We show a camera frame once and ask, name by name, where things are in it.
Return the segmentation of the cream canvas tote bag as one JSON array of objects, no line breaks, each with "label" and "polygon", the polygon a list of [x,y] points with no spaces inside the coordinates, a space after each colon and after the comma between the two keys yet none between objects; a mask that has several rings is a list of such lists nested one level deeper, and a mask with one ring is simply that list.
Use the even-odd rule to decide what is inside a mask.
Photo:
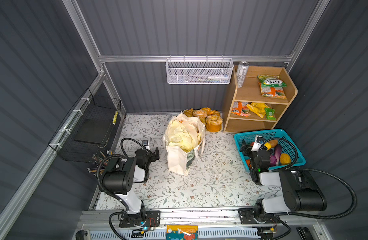
[{"label": "cream canvas tote bag", "polygon": [[[201,143],[189,153],[184,152],[179,147],[168,146],[166,140],[168,126],[173,120],[189,121],[190,123],[196,125],[202,134]],[[167,162],[169,171],[182,176],[187,176],[189,174],[192,164],[194,164],[197,160],[201,158],[201,155],[203,154],[205,148],[205,140],[206,140],[206,128],[205,125],[200,121],[200,118],[187,117],[183,114],[183,112],[181,112],[177,116],[172,117],[168,122],[165,134],[163,136],[164,146],[167,151]]]}]

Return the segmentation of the yellow translucent plastic bag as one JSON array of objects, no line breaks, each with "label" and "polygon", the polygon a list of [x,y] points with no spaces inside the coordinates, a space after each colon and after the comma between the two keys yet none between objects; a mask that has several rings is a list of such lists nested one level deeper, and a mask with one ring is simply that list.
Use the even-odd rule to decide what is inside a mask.
[{"label": "yellow translucent plastic bag", "polygon": [[168,146],[179,147],[189,153],[201,143],[202,134],[198,127],[189,121],[173,120],[168,126],[166,140]]}]

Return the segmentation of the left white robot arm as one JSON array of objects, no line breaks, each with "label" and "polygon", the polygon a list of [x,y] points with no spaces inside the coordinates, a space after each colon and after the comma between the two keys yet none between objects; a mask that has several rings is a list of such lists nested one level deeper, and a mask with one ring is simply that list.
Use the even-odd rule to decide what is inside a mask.
[{"label": "left white robot arm", "polygon": [[159,159],[158,149],[152,152],[141,148],[133,158],[113,154],[99,161],[99,173],[96,175],[99,190],[124,207],[116,213],[120,228],[137,228],[142,234],[160,225],[161,212],[146,210],[133,188],[134,183],[147,182],[150,164]]}]

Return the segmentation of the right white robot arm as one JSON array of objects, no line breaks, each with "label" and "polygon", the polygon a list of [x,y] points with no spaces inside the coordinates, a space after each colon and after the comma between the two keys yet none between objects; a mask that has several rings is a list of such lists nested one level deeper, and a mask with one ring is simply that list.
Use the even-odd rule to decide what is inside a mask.
[{"label": "right white robot arm", "polygon": [[242,141],[240,152],[248,157],[246,164],[252,181],[259,186],[280,187],[281,196],[272,199],[259,199],[254,205],[250,217],[258,223],[266,223],[275,214],[291,212],[324,211],[327,208],[326,198],[308,171],[287,171],[286,168],[269,171],[269,167],[279,161],[280,144],[272,146],[263,138],[248,144]]}]

